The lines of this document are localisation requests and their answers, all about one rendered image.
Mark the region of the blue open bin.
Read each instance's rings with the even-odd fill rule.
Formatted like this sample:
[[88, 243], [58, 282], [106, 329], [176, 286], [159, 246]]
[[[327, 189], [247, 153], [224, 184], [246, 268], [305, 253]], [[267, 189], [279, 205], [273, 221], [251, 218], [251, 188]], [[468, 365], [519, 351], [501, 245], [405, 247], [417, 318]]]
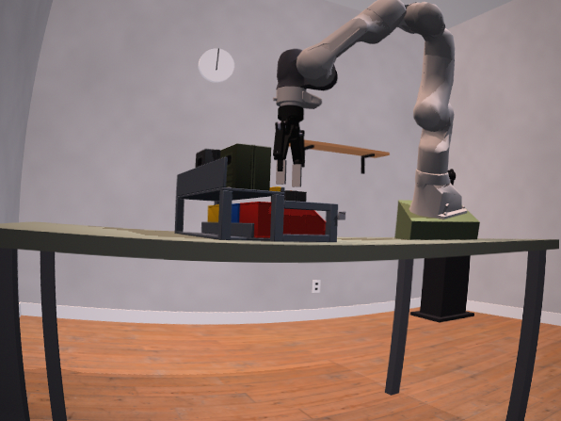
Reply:
[[232, 203], [232, 222], [239, 223], [240, 203]]

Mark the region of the yellow bin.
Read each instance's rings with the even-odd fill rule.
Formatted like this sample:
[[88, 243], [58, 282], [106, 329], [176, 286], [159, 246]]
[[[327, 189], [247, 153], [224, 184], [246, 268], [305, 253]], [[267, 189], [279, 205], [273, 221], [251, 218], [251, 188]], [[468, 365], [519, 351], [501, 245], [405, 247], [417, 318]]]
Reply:
[[208, 221], [218, 222], [219, 205], [208, 205]]

